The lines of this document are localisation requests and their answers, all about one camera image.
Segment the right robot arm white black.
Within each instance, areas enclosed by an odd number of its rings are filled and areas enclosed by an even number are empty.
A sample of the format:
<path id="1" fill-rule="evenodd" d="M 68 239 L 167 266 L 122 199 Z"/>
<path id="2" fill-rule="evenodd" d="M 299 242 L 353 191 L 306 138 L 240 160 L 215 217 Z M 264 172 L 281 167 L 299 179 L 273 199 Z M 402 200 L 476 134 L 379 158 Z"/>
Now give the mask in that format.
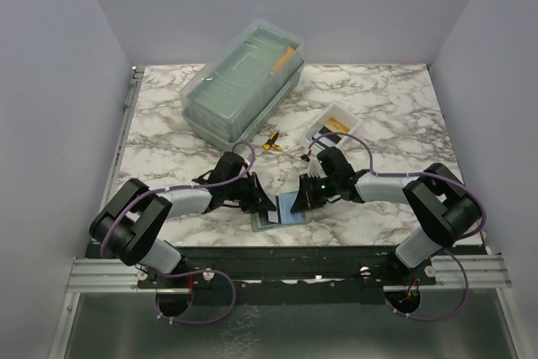
<path id="1" fill-rule="evenodd" d="M 290 209 L 293 214 L 319 209 L 333 197 L 353 203 L 407 204 L 419 228 L 395 249 L 387 264 L 388 278 L 404 285 L 417 275 L 417 266 L 442 248 L 452 247 L 482 218 L 479 205 L 446 166 L 435 163 L 417 176 L 384 177 L 356 171 L 334 146 L 317 158 L 325 174 L 299 178 L 299 190 Z"/>

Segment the white card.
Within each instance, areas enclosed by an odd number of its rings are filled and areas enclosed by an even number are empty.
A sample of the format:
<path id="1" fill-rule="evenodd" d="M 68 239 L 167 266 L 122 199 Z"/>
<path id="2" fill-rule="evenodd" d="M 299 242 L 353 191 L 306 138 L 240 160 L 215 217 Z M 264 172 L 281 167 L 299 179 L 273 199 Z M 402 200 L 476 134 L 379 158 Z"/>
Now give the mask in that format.
<path id="1" fill-rule="evenodd" d="M 272 201 L 274 205 L 274 209 L 267 211 L 268 221 L 272 224 L 280 224 L 281 214 L 280 214 L 279 197 L 277 195 L 271 195 L 270 200 Z"/>

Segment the white card tray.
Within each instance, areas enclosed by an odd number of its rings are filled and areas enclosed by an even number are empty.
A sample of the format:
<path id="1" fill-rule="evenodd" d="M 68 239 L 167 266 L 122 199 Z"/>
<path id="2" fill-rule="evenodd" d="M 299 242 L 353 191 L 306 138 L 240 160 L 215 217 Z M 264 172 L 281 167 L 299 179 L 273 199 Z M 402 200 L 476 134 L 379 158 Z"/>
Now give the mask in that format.
<path id="1" fill-rule="evenodd" d="M 329 132 L 343 132 L 356 135 L 361 126 L 361 119 L 343 104 L 333 102 L 310 124 L 307 125 L 301 138 L 300 145 L 308 147 L 314 138 Z M 319 153 L 324 148 L 336 146 L 342 149 L 349 140 L 344 135 L 328 135 L 315 142 L 311 151 Z"/>

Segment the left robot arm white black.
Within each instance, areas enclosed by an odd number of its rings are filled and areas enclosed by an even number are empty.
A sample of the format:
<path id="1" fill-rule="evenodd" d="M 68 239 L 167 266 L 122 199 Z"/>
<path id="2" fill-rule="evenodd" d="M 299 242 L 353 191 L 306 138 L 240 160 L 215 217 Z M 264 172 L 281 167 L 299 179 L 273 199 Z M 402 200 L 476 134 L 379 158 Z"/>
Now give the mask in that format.
<path id="1" fill-rule="evenodd" d="M 187 275 L 181 252 L 158 238 L 169 218 L 207 214 L 235 203 L 245 214 L 277 210 L 261 187 L 252 163 L 226 151 L 213 170 L 188 185 L 151 188 L 141 180 L 128 180 L 89 227 L 89 235 L 101 246 L 101 255 L 118 258 L 127 266 L 140 264 L 157 271 L 169 288 L 180 286 Z"/>

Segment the green leather card holder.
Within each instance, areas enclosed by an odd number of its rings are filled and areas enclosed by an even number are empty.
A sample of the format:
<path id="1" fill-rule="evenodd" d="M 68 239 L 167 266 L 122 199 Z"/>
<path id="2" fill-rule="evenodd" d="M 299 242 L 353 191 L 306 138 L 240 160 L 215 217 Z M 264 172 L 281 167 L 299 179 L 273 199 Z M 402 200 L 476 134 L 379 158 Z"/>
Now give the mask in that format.
<path id="1" fill-rule="evenodd" d="M 263 211 L 251 215 L 251 228 L 255 232 L 281 229 L 307 223 L 305 213 L 292 213 L 291 208 L 298 196 L 297 192 L 269 194 L 268 198 L 276 206 L 275 211 Z"/>

